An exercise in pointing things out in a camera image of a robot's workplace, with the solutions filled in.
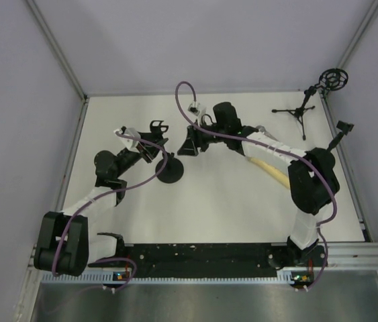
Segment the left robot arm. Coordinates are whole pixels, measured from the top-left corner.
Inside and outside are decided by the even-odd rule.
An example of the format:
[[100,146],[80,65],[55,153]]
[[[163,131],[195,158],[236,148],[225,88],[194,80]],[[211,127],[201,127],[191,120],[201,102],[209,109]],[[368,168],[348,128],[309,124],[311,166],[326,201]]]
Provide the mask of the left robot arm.
[[43,216],[35,268],[54,276],[80,276],[88,265],[119,266],[124,262],[122,236],[104,232],[97,221],[102,215],[112,214],[130,189],[121,175],[140,160],[151,163],[159,154],[165,155],[167,138],[159,127],[148,132],[122,127],[114,133],[125,147],[117,154],[102,150],[95,155],[93,189],[74,205]]

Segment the black round-base mic stand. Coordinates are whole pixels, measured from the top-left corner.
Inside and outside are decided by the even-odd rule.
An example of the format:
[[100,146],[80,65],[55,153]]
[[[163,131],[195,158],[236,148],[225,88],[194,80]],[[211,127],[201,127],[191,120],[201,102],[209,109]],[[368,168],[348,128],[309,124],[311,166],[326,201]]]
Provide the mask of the black round-base mic stand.
[[[163,125],[163,120],[153,120],[150,122],[150,131],[154,134],[162,135],[168,130],[169,126]],[[174,153],[165,152],[162,155],[162,160],[156,165],[155,171],[158,172],[162,167],[163,170],[157,175],[157,179],[163,183],[176,183],[184,175],[183,163],[175,158]]]

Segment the cream yellow microphone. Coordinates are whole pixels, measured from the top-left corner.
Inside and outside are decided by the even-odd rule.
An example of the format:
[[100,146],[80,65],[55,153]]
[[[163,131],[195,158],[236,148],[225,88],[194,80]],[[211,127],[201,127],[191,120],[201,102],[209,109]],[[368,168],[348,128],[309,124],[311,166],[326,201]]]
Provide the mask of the cream yellow microphone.
[[247,160],[259,168],[263,169],[269,176],[274,178],[277,182],[279,182],[282,186],[284,186],[286,189],[290,189],[290,181],[286,174],[275,168],[274,166],[271,166],[267,164],[266,162],[256,159],[256,158],[247,158]]

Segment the black tripod shock-mount stand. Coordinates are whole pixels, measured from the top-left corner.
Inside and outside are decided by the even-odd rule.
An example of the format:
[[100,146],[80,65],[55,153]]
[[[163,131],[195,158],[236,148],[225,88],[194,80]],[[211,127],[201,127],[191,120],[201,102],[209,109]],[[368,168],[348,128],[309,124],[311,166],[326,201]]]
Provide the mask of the black tripod shock-mount stand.
[[295,109],[272,109],[272,113],[288,113],[292,115],[297,122],[301,126],[302,130],[302,140],[306,141],[306,134],[305,134],[305,125],[303,116],[306,111],[315,109],[316,107],[313,105],[308,107],[307,104],[311,97],[313,97],[316,93],[321,95],[326,95],[330,92],[339,91],[343,89],[346,84],[348,83],[348,73],[347,71],[341,68],[330,68],[325,70],[320,76],[316,84],[311,85],[308,89],[306,89],[303,94],[303,102],[302,104]]

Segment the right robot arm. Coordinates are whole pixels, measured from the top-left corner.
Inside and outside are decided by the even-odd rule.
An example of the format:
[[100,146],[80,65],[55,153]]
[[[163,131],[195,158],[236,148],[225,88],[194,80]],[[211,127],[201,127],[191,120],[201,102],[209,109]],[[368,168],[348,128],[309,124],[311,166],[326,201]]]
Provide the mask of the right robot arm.
[[309,151],[292,148],[269,137],[257,127],[242,125],[229,102],[213,108],[215,120],[207,124],[206,109],[193,101],[188,112],[196,117],[187,127],[187,137],[178,150],[180,156],[197,156],[210,145],[223,143],[247,159],[266,162],[289,179],[291,199],[297,209],[293,229],[287,238],[287,257],[301,266],[312,256],[318,242],[322,209],[332,205],[337,214],[335,195],[340,190],[334,173],[335,158],[329,149]]

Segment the glitter rhinestone microphone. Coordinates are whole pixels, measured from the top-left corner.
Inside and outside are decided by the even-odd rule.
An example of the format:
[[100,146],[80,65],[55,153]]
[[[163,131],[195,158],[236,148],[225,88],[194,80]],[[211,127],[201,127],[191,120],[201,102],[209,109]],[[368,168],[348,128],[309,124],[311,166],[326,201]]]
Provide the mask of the glitter rhinestone microphone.
[[267,136],[268,138],[272,139],[272,140],[275,140],[277,141],[277,138],[274,137],[270,132],[268,132],[266,130],[266,128],[263,126],[263,125],[258,125],[256,126],[256,128],[265,136]]

